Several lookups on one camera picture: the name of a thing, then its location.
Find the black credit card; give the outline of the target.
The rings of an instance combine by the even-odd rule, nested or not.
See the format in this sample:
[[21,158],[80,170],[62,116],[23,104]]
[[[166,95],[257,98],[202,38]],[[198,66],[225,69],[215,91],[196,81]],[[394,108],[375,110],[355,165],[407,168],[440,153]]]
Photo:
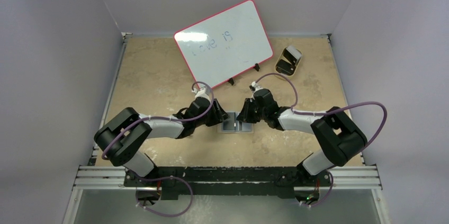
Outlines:
[[245,131],[245,128],[242,122],[233,121],[229,123],[229,131],[234,133],[242,133]]

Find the stack of grey cards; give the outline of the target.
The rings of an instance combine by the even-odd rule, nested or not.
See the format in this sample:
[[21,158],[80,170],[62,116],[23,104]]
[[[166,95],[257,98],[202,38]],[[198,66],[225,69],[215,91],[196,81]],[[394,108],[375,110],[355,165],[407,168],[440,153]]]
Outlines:
[[292,64],[298,63],[302,58],[302,53],[294,46],[288,46],[286,52],[288,53],[286,57]]

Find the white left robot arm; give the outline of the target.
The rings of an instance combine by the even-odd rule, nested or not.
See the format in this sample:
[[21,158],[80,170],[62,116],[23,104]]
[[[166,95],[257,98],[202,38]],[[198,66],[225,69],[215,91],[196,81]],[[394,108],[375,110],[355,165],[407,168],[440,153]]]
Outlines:
[[150,117],[127,107],[96,132],[94,141],[103,151],[103,159],[113,166],[126,167],[144,186],[152,186],[158,179],[157,166],[139,150],[147,139],[186,138],[197,127],[212,127],[228,118],[217,99],[206,97],[197,97],[169,117]]

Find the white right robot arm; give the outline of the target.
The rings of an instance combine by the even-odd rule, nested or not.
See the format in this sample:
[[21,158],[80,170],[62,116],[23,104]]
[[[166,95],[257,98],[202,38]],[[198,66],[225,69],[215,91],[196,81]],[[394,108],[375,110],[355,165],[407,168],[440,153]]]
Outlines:
[[323,115],[304,115],[287,106],[279,106],[270,90],[256,90],[246,98],[236,117],[243,123],[264,121],[280,131],[300,131],[316,137],[320,150],[309,155],[297,166],[297,178],[303,185],[317,180],[318,174],[334,166],[344,166],[357,155],[368,140],[361,129],[343,111],[334,106]]

